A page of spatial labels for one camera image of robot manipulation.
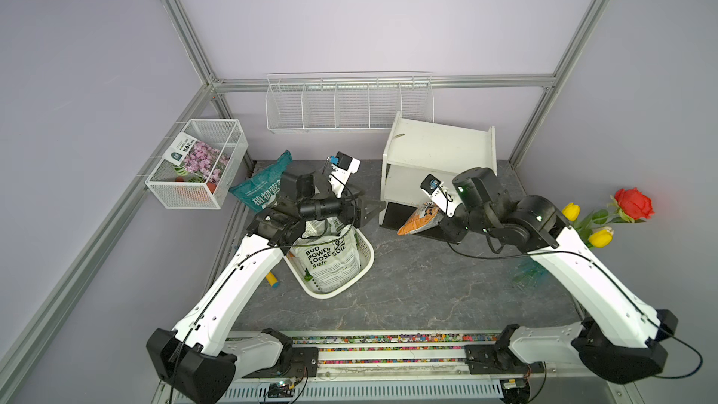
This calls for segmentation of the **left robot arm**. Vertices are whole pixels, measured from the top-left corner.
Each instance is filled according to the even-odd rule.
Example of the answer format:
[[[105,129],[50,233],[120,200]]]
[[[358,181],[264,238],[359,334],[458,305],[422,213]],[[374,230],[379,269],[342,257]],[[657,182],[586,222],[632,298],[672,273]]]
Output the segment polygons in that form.
[[[254,216],[236,255],[204,297],[170,330],[156,329],[147,350],[159,378],[194,403],[216,403],[244,377],[307,379],[314,355],[295,351],[280,331],[265,329],[224,344],[239,314],[273,267],[289,253],[311,221],[336,217],[361,228],[386,207],[335,176],[287,170],[270,206]]]

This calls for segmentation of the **orange fertilizer bag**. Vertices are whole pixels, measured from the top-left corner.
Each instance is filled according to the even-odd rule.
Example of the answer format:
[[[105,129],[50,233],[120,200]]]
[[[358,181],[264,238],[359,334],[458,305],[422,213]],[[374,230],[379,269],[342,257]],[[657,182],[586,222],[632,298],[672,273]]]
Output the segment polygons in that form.
[[[399,236],[416,235],[438,226],[441,210],[436,204],[426,203],[417,208],[408,220],[398,229]]]

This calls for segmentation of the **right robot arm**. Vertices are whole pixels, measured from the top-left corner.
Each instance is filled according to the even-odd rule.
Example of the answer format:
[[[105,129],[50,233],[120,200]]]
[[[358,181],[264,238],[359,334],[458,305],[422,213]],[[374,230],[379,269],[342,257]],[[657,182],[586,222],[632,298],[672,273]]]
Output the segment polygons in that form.
[[[516,248],[544,267],[585,308],[583,320],[562,327],[508,325],[494,346],[499,368],[510,363],[579,364],[610,383],[633,383],[663,372],[677,317],[638,299],[583,243],[571,222],[542,196],[510,197],[490,168],[471,168],[452,179],[427,176],[421,185],[438,206],[441,227],[454,246],[472,232]]]

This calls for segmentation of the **black bud power bag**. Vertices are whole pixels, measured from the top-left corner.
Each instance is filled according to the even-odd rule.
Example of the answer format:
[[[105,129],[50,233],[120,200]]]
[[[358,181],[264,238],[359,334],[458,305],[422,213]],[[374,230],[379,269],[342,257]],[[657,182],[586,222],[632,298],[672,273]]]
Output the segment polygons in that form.
[[[326,295],[353,280],[361,270],[356,232],[353,226],[338,235],[309,241],[300,239],[291,250],[298,273],[310,291]]]

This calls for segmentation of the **teal orange soil bag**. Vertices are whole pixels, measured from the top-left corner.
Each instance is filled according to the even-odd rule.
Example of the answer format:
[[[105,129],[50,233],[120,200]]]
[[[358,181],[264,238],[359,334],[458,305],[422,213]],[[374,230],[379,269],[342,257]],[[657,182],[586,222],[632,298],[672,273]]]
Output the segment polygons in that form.
[[[286,168],[293,162],[290,151],[285,151],[275,163],[254,173],[244,183],[231,187],[229,193],[248,209],[260,213],[269,206],[280,192],[280,180]]]

